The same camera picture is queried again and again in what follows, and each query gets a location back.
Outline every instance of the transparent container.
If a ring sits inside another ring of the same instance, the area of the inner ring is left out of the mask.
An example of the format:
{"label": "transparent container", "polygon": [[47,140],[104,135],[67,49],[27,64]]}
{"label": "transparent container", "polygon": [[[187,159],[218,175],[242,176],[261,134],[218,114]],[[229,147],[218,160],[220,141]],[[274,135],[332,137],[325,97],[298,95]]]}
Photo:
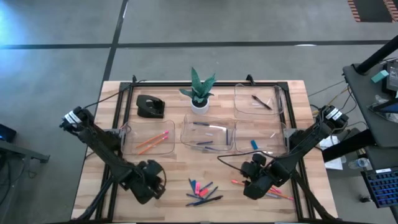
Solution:
{"label": "transparent container", "polygon": [[[258,150],[279,156],[288,152],[289,148],[286,125],[275,121],[238,121],[234,139],[239,152]],[[253,148],[252,140],[258,149]]]}
{"label": "transparent container", "polygon": [[234,105],[237,118],[265,119],[263,115],[278,115],[284,111],[283,91],[277,85],[244,86],[239,83],[235,86]]}
{"label": "transparent container", "polygon": [[187,114],[184,117],[181,142],[208,152],[228,151],[234,144],[234,131],[233,119]]}
{"label": "transparent container", "polygon": [[145,156],[168,154],[174,151],[175,125],[171,120],[153,123],[128,122],[124,129],[126,140],[122,147],[123,154]]}

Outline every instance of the blue keyboard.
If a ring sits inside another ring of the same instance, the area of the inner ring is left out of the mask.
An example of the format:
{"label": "blue keyboard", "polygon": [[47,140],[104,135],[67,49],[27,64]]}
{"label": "blue keyboard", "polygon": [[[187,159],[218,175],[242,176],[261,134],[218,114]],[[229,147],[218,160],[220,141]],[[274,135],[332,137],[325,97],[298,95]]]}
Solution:
{"label": "blue keyboard", "polygon": [[361,172],[377,208],[398,205],[398,167]]}

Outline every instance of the wooden tabletop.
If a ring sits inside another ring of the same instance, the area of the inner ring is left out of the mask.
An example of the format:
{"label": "wooden tabletop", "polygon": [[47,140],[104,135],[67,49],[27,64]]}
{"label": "wooden tabletop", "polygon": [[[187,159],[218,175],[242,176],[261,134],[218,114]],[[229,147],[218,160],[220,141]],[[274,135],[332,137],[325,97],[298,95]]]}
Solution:
{"label": "wooden tabletop", "polygon": [[[298,128],[307,128],[313,124],[312,113],[308,102],[307,91],[301,80],[287,81],[290,97],[294,109]],[[106,98],[119,90],[120,82],[104,82],[101,99]],[[238,120],[234,115],[234,88],[213,87],[210,97],[210,108],[205,116],[213,118],[231,118]],[[138,117],[136,98],[139,94],[152,95],[165,101],[164,119],[145,119]],[[108,129],[112,126],[117,96],[98,105],[95,123]],[[123,99],[120,124],[123,120],[126,97]],[[131,103],[129,122],[153,123],[172,120],[175,123],[175,148],[169,154],[163,155],[124,155],[131,162],[155,159],[167,173],[166,191],[159,199],[151,199],[141,205],[134,198],[131,191],[124,191],[119,187],[114,222],[289,222],[297,221],[294,203],[287,199],[277,199],[265,196],[259,200],[251,200],[243,195],[243,187],[231,183],[231,179],[243,180],[238,171],[220,163],[218,154],[193,150],[190,146],[181,143],[180,134],[183,128],[183,119],[186,114],[193,114],[190,108],[190,99],[179,93],[176,87],[145,87],[134,88]],[[285,112],[289,126],[289,117]],[[259,122],[275,122],[271,119]],[[139,125],[130,124],[132,131],[139,130]],[[237,153],[235,148],[223,154]],[[226,158],[230,164],[240,167],[242,162],[250,161],[251,156]],[[329,180],[323,163],[322,154],[318,150],[310,151],[304,158],[310,188],[326,210],[337,217],[335,203],[331,194]],[[80,184],[76,195],[72,218],[81,215],[94,199],[100,189],[104,162],[93,154],[84,163]],[[201,182],[202,185],[214,182],[211,189],[218,186],[213,196],[224,195],[221,200],[204,204],[199,207],[186,207],[194,201],[186,193],[192,190],[188,178]],[[280,187],[284,194],[292,196],[290,181]],[[108,210],[109,192],[106,197],[104,211]],[[303,193],[300,191],[302,207],[305,217],[307,209]]]}

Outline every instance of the gray floor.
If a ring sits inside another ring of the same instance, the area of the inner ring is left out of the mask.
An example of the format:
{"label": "gray floor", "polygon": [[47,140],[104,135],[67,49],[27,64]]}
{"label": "gray floor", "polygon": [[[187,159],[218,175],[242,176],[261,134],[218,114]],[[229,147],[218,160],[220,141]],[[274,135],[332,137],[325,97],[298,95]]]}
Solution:
{"label": "gray floor", "polygon": [[[0,0],[0,44],[111,43],[122,0]],[[380,40],[397,24],[356,23],[345,0],[130,0],[120,36],[130,42]],[[110,80],[186,80],[194,66],[203,77],[305,80],[308,93],[343,80],[341,68],[379,45],[118,49]],[[0,50],[0,123],[18,131],[16,143],[51,154],[24,176],[5,223],[68,220],[85,146],[58,125],[79,105],[98,98],[109,49]],[[322,106],[346,85],[310,98]],[[342,107],[347,93],[334,105]],[[349,100],[343,111],[354,106]],[[358,109],[349,123],[363,120]],[[389,210],[358,203],[363,181],[330,175],[340,218],[392,223]]]}

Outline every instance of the orange pen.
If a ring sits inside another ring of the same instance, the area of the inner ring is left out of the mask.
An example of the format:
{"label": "orange pen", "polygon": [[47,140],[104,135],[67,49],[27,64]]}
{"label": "orange pen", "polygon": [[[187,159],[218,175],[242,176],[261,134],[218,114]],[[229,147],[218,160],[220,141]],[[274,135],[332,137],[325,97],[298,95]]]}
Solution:
{"label": "orange pen", "polygon": [[[231,182],[234,183],[234,184],[244,185],[244,183],[239,182],[239,181],[237,181],[237,180],[231,180]],[[289,200],[293,200],[293,197],[289,197],[289,196],[280,194],[280,193],[276,192],[276,190],[275,190],[275,191],[274,191],[274,190],[269,190],[267,193],[271,193],[271,194],[278,195],[278,196],[280,196],[280,197],[283,197],[283,198],[286,198],[286,199],[289,199]]]}
{"label": "orange pen", "polygon": [[159,137],[161,137],[162,135],[168,134],[168,133],[169,133],[169,131],[165,131],[165,132],[163,132],[163,133],[161,133],[161,134],[158,134],[158,135],[156,135],[155,137],[152,137],[152,138],[150,138],[150,139],[144,141],[143,143],[139,144],[138,146],[136,146],[136,149],[138,149],[139,147],[145,145],[146,143],[148,143],[148,142],[154,140],[155,138],[159,138]]}
{"label": "orange pen", "polygon": [[151,144],[150,146],[146,147],[144,150],[142,150],[141,152],[139,152],[139,155],[141,155],[142,153],[146,152],[146,150],[156,146],[158,143],[160,143],[161,141],[167,139],[169,136],[164,136],[162,139],[156,141],[155,143]]}

